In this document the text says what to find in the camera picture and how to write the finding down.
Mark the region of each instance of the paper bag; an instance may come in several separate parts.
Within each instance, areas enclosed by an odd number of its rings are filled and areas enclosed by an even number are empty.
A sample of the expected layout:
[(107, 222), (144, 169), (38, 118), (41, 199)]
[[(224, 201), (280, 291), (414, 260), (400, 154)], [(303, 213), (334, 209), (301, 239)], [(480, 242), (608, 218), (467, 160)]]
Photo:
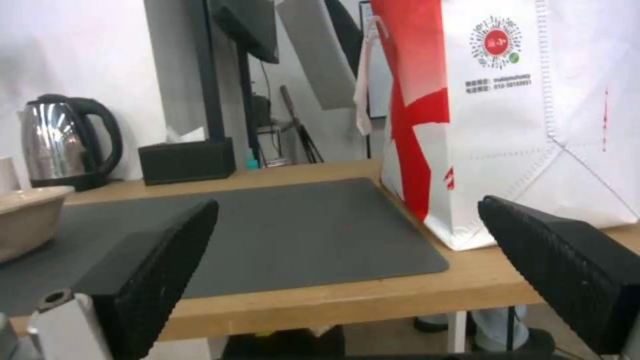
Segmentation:
[(394, 75), (381, 180), (451, 249), (494, 244), (477, 214), (488, 194), (637, 222), (640, 5), (579, 3), (372, 0)]

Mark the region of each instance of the person's leg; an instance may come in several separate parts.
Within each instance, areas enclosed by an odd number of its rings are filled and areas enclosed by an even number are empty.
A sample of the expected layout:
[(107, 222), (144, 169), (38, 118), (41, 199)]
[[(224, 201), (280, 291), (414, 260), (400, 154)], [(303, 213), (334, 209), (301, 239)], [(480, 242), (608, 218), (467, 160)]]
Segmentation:
[[(526, 313), (526, 306), (516, 306), (516, 318), (513, 322), (514, 350), (529, 339), (529, 329), (520, 321)], [(477, 326), (475, 345), (486, 351), (504, 351), (507, 346), (507, 308), (472, 311), (471, 316)]]

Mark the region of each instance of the stainless steel kettle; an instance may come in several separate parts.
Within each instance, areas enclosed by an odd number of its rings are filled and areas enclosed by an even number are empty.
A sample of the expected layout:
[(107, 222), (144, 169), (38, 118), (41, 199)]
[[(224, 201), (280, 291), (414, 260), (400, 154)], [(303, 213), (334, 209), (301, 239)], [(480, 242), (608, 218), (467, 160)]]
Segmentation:
[[(106, 159), (88, 115), (100, 117), (111, 137)], [(34, 188), (69, 185), (83, 191), (107, 183), (122, 157), (122, 135), (113, 114), (101, 103), (43, 95), (28, 102), (22, 114), (22, 150)]]

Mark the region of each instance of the gray panel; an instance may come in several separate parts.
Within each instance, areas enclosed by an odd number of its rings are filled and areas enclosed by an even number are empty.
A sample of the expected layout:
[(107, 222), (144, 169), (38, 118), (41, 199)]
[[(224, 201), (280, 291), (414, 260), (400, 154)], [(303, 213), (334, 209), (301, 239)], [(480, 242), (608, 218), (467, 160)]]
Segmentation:
[(356, 78), (324, 0), (285, 0), (276, 9), (322, 109), (354, 108)]
[(26, 315), (129, 233), (160, 229), (198, 200), (220, 217), (184, 296), (442, 272), (446, 260), (368, 179), (66, 207), (57, 239), (0, 266), (0, 311)]

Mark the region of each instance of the cable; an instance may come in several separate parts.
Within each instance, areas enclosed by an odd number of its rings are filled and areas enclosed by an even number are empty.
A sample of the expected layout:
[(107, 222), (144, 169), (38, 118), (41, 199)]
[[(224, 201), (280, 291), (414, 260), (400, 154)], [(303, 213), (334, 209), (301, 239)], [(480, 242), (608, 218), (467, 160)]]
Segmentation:
[(267, 99), (269, 99), (269, 131), (271, 133), (271, 145), (273, 146), (273, 150), (280, 154), (280, 148), (276, 146), (276, 142), (273, 139), (273, 121), (271, 121), (271, 82), (269, 81), (269, 76), (267, 75), (267, 70), (264, 68), (264, 61), (262, 60), (260, 61), (260, 68), (262, 68), (264, 80), (267, 83)]
[(264, 68), (264, 61), (260, 61), (260, 67), (262, 68), (262, 73), (264, 74), (264, 80), (267, 82), (267, 98), (269, 99), (269, 103), (271, 104), (271, 84), (269, 83), (269, 76), (267, 76), (267, 70)]

